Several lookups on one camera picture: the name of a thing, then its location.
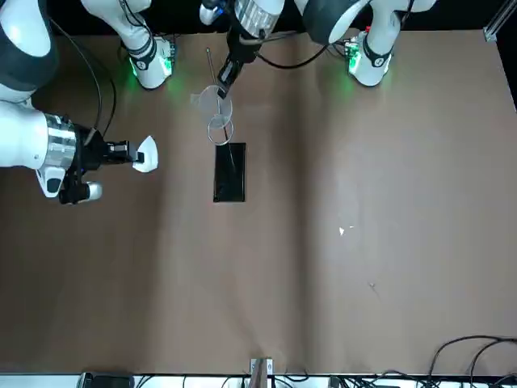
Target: black background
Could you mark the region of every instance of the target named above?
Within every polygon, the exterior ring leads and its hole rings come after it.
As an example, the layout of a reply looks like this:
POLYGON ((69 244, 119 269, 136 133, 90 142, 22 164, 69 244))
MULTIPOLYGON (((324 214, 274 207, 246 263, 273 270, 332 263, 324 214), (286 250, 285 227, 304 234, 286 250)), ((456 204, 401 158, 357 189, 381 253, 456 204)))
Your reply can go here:
MULTIPOLYGON (((154 0, 143 12, 146 22, 154 32, 194 34, 199 32, 225 32, 228 22, 224 17, 214 26, 206 27, 199 21, 201 1, 154 0)), ((427 12, 412 14, 406 24, 409 30, 474 30, 483 28, 502 5, 503 0, 438 0, 427 12)), ((96 35, 114 33, 100 19, 88 14, 79 0, 48 0, 49 14, 71 35, 96 35)), ((352 27, 364 29, 372 20, 366 7, 352 27)), ((300 13, 293 0, 286 0, 277 30, 303 31, 300 13)))

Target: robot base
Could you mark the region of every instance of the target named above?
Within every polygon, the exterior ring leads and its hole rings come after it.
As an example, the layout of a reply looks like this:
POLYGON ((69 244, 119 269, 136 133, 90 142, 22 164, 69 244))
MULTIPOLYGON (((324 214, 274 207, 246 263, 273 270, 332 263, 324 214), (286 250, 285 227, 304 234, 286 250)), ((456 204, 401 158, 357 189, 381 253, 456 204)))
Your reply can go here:
POLYGON ((131 65, 138 82, 148 90, 156 89, 172 75, 172 63, 175 46, 168 40, 155 36, 156 54, 145 69, 145 64, 139 58, 131 57, 131 65))

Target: metal bracket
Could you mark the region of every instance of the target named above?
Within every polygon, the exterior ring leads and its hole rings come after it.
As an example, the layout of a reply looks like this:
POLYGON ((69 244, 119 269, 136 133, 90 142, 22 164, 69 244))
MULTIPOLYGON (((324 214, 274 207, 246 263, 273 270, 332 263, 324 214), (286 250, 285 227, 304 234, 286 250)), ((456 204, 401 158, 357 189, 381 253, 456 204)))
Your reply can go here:
POLYGON ((273 374, 273 360, 271 358, 251 359, 250 372, 248 388, 267 388, 267 376, 273 374))
POLYGON ((253 374, 253 371, 255 369, 255 364, 257 360, 265 360, 266 361, 266 367, 267 367, 267 374, 273 374, 275 372, 275 364, 273 363, 272 358, 252 358, 250 360, 250 373, 253 374))
POLYGON ((487 42, 495 42, 497 40, 497 34, 504 23, 510 18, 510 16, 517 9, 517 0, 506 0, 499 8, 495 16, 490 20, 488 25, 483 28, 485 39, 487 42))

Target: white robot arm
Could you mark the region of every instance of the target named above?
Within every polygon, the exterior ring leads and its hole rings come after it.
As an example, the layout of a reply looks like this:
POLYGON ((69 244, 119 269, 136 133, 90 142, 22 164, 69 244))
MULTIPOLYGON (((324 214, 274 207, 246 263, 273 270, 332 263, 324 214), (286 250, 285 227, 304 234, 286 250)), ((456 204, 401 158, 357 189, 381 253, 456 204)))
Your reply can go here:
MULTIPOLYGON (((373 21, 368 35, 359 36, 359 55, 351 74, 365 86, 380 82, 387 70, 393 44, 401 30, 401 20, 395 11, 421 12, 429 10, 436 0, 294 0, 310 38, 328 45, 340 40, 358 13, 368 4, 373 9, 373 21)), ((260 45, 241 44, 242 39, 264 40, 272 32, 284 7, 284 0, 203 0, 200 19, 205 24, 222 13, 230 16, 232 27, 228 34, 229 55, 218 82, 225 90, 238 76, 243 63, 254 60, 260 45)))
MULTIPOLYGON (((436 0, 414 0, 411 12, 430 10, 436 0)), ((357 81, 365 86, 378 85, 388 71, 395 40, 401 31, 396 11, 407 11, 410 0, 372 0, 372 25, 368 33, 359 34, 359 52, 350 68, 357 81)))
POLYGON ((136 150, 129 142, 106 142, 94 129, 32 107, 34 91, 57 69, 43 0, 6 0, 0 7, 0 167, 36 170, 43 193, 63 204, 96 200, 102 186, 82 182, 103 164, 132 162, 139 171, 158 166, 152 137, 136 150))
POLYGON ((145 89, 155 89, 171 75, 171 43, 153 33, 138 14, 151 0, 81 0, 93 16, 106 22, 124 42, 138 81, 145 89))
POLYGON ((217 76, 221 87, 218 94, 225 98, 242 67, 256 58, 265 40, 275 28, 284 8, 284 0, 203 0, 200 20, 212 24, 223 13, 230 17, 231 27, 226 36, 229 54, 217 76))

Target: black cable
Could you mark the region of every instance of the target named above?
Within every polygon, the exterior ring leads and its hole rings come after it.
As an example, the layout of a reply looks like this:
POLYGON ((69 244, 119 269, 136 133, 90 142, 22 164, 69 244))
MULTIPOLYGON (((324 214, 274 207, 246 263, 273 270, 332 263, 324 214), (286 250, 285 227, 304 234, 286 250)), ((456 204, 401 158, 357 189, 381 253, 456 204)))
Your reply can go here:
POLYGON ((410 4, 407 6, 407 11, 404 14, 404 16, 402 16, 401 29, 404 28, 404 26, 406 25, 407 19, 410 17, 410 13, 413 10, 413 5, 414 5, 414 0, 410 0, 410 4))
POLYGON ((131 10, 131 8, 129 7, 129 4, 128 4, 128 0, 122 0, 122 3, 125 5, 125 8, 124 8, 124 15, 126 16, 126 19, 128 20, 128 23, 131 24, 132 26, 134 27, 143 27, 145 28, 150 35, 153 35, 151 33, 151 30, 149 29, 149 27, 147 27, 145 24, 143 24, 138 18, 137 16, 134 14, 134 12, 131 10), (138 24, 135 24, 134 22, 132 22, 130 19, 129 19, 129 16, 128 16, 128 12, 129 14, 131 14, 131 16, 137 21, 138 24))
POLYGON ((116 85, 115 85, 115 82, 113 81, 113 77, 111 76, 110 70, 87 47, 85 47, 84 45, 79 44, 79 43, 78 43, 78 45, 81 47, 81 49, 84 52, 86 52, 86 54, 88 54, 90 59, 94 60, 94 62, 97 64, 97 66, 105 73, 106 77, 108 78, 108 80, 109 80, 109 82, 111 84, 111 92, 113 94, 113 102, 111 103, 110 117, 109 117, 109 119, 108 119, 108 121, 106 123, 106 128, 104 129, 104 132, 103 132, 103 137, 105 137, 106 136, 106 132, 110 128, 110 124, 113 121, 113 117, 115 115, 116 97, 117 97, 116 85))
POLYGON ((146 382, 148 382, 151 378, 153 378, 154 376, 152 375, 149 375, 149 376, 142 376, 142 378, 140 379, 140 381, 138 382, 137 386, 135 388, 141 388, 142 386, 144 386, 144 384, 146 382))
POLYGON ((495 335, 467 335, 467 336, 456 338, 456 339, 446 342, 445 344, 440 346, 438 348, 438 350, 435 352, 435 355, 433 356, 433 360, 429 367, 429 371, 427 372, 427 380, 429 382, 431 381, 432 374, 435 370, 436 361, 438 360, 438 356, 447 346, 456 344, 461 341, 466 341, 466 340, 501 340, 501 339, 502 339, 502 337, 497 337, 495 335))
POLYGON ((95 117, 95 123, 94 123, 93 128, 97 129, 99 127, 100 117, 103 112, 103 97, 100 92, 99 81, 97 80, 97 77, 95 76, 95 72, 94 72, 93 68, 91 67, 90 62, 86 59, 84 53, 81 51, 78 44, 75 42, 74 38, 72 38, 72 36, 67 34, 65 32, 65 30, 63 30, 63 28, 61 28, 60 25, 54 21, 54 19, 52 19, 52 18, 48 18, 48 19, 50 20, 50 23, 52 23, 54 25, 54 27, 57 28, 61 34, 66 36, 66 38, 70 41, 70 43, 75 47, 75 49, 78 51, 81 58, 84 60, 84 63, 86 63, 86 66, 88 67, 88 70, 91 73, 91 77, 94 79, 95 88, 97 89, 98 105, 97 105, 97 116, 95 117))
POLYGON ((473 383, 474 383, 474 369, 476 368, 477 360, 479 360, 479 357, 481 356, 481 354, 483 354, 483 352, 485 352, 487 349, 493 347, 494 345, 508 344, 508 343, 517 345, 517 339, 514 339, 514 338, 496 339, 495 341, 490 342, 490 343, 486 344, 485 346, 483 346, 481 349, 479 349, 479 351, 476 353, 476 356, 474 356, 472 363, 470 364, 469 377, 470 377, 470 386, 471 387, 473 386, 473 383))
POLYGON ((310 377, 307 375, 307 373, 305 374, 305 377, 302 377, 300 379, 292 378, 290 376, 283 376, 283 378, 287 378, 290 382, 306 382, 307 380, 310 379, 310 377))
POLYGON ((273 376, 273 381, 275 382, 281 382, 282 384, 284 384, 287 388, 294 388, 291 384, 289 384, 288 382, 285 382, 284 380, 282 379, 279 379, 277 376, 273 376))
POLYGON ((323 46, 323 48, 320 51, 318 51, 316 54, 314 54, 311 58, 309 58, 308 60, 303 61, 301 63, 298 63, 296 65, 279 65, 278 63, 274 63, 274 62, 270 61, 269 59, 263 57, 261 53, 255 53, 255 55, 257 56, 257 58, 260 58, 264 62, 266 62, 269 66, 273 66, 276 69, 294 70, 294 69, 299 69, 305 65, 308 65, 310 62, 317 59, 320 55, 322 55, 326 51, 327 47, 329 47, 329 46, 328 45, 323 46))
POLYGON ((517 378, 517 373, 510 373, 510 374, 507 374, 504 377, 501 377, 494 384, 492 384, 492 386, 499 386, 502 382, 504 382, 505 380, 507 380, 510 377, 513 377, 514 379, 516 379, 517 378))

